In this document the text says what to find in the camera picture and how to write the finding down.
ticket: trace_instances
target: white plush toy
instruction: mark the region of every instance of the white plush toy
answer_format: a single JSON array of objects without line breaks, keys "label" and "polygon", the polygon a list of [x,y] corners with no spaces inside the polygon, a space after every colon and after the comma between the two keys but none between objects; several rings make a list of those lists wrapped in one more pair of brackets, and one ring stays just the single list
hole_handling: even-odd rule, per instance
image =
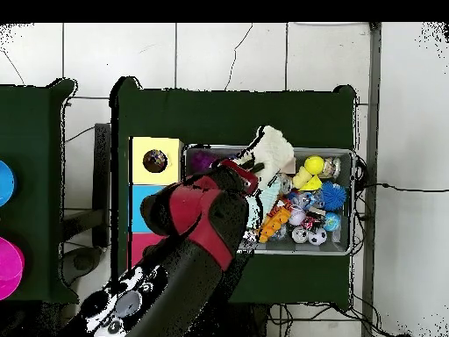
[{"label": "white plush toy", "polygon": [[264,190],[276,173],[294,158],[293,147],[282,132],[270,125],[260,126],[253,142],[234,161],[242,165],[254,159],[254,164],[263,163],[264,169],[257,172],[258,189]]}]

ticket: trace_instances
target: pink block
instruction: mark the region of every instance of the pink block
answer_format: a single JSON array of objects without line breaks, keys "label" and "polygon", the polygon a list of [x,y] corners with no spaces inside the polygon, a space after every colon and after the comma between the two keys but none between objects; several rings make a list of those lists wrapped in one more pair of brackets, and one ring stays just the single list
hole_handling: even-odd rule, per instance
[{"label": "pink block", "polygon": [[132,266],[140,261],[146,247],[158,244],[163,238],[163,236],[157,235],[155,233],[132,233]]}]

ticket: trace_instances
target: green cloth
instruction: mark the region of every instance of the green cloth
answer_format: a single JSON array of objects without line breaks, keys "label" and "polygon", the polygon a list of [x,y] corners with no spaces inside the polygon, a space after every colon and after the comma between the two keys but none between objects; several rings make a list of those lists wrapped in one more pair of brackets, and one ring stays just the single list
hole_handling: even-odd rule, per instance
[{"label": "green cloth", "polygon": [[15,173],[17,189],[0,207],[0,236],[25,257],[9,300],[76,302],[59,277],[61,242],[61,111],[75,82],[46,88],[0,86],[0,160]]},{"label": "green cloth", "polygon": [[[143,90],[121,78],[110,95],[118,113],[119,272],[127,249],[128,138],[169,137],[184,144],[248,145],[260,125],[283,132],[294,147],[353,148],[355,93]],[[349,255],[256,255],[245,268],[233,302],[330,301],[348,307]]]}]

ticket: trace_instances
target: gray bin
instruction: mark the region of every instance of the gray bin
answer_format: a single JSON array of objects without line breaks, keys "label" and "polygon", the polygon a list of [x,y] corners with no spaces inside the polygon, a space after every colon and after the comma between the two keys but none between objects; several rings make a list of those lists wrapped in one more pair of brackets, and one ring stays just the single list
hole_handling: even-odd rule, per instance
[{"label": "gray bin", "polygon": [[[211,145],[209,148],[198,148],[189,145],[184,148],[183,157],[186,176],[193,172],[190,167],[191,156],[197,151],[211,152],[219,157],[229,157],[237,154],[245,147]],[[291,238],[293,226],[287,224],[288,233],[281,240],[268,240],[267,243],[255,243],[243,241],[240,249],[255,248],[255,254],[264,255],[347,255],[353,249],[354,229],[354,177],[355,177],[355,154],[351,150],[339,148],[305,148],[295,147],[296,172],[304,164],[306,158],[311,155],[319,155],[323,158],[338,157],[341,161],[340,173],[337,179],[329,181],[338,183],[347,190],[348,198],[340,211],[341,227],[337,232],[328,233],[327,241],[320,246],[314,246],[309,242],[297,244]]]}]

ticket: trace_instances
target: pink circle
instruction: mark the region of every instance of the pink circle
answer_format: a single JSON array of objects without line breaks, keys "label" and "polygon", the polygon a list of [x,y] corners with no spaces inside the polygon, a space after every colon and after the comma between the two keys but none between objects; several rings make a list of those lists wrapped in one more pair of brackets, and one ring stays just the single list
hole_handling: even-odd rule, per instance
[{"label": "pink circle", "polygon": [[18,287],[22,279],[25,259],[22,251],[0,238],[0,300],[7,298]]}]

